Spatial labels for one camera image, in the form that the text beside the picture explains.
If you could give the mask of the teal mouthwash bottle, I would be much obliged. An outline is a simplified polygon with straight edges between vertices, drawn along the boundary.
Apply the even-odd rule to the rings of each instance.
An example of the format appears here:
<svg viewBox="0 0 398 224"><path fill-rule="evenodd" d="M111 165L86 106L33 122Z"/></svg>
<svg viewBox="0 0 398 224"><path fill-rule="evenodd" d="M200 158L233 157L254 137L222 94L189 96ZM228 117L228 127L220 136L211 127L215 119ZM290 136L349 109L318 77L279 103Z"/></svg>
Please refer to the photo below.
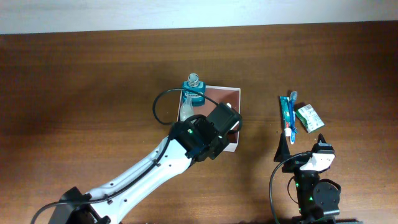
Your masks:
<svg viewBox="0 0 398 224"><path fill-rule="evenodd" d="M184 103L188 97L191 98L192 106L203 106L205 98L203 95L206 91L206 84L199 79L196 73L189 74L186 81L182 83L182 102Z"/></svg>

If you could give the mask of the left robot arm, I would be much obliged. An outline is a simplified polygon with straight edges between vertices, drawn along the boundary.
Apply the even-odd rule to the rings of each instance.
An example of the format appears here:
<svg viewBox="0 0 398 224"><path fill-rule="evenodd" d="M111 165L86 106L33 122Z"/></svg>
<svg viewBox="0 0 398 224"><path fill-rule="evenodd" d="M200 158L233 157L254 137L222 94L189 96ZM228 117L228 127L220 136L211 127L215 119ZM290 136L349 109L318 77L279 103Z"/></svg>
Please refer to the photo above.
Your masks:
<svg viewBox="0 0 398 224"><path fill-rule="evenodd" d="M229 145L228 135L242 120L230 105L218 104L205 116L174 123L169 134L145 158L115 179L82 194L65 192L50 223L121 223L144 198L197 162L215 159Z"/></svg>

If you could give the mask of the clear pump sanitizer bottle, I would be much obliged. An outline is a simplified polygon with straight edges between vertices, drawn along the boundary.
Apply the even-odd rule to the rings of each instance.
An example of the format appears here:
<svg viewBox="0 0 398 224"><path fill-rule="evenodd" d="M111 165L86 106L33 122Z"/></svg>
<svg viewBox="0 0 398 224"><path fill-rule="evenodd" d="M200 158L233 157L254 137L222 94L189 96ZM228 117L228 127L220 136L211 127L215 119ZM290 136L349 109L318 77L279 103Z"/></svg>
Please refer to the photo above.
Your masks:
<svg viewBox="0 0 398 224"><path fill-rule="evenodd" d="M192 97L187 96L186 100L180 107L180 121L185 121L189 117L194 115L193 105L192 105Z"/></svg>

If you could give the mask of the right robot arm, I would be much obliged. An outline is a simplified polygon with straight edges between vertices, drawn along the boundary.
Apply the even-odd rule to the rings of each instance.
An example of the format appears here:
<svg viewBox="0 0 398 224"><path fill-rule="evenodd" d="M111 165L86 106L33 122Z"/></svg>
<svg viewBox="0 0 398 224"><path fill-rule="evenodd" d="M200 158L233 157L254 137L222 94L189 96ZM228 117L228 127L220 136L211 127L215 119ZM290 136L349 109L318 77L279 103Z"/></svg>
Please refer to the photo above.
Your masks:
<svg viewBox="0 0 398 224"><path fill-rule="evenodd" d="M279 223L272 198L272 184L276 172L291 173L295 181L299 216L292 218L292 223L336 223L340 214L341 186L330 179L321 179L320 174L331 167L336 155L331 144L318 135L310 151L291 155L285 134L282 133L274 156L278 163L272 171L269 181L269 201L274 221Z"/></svg>

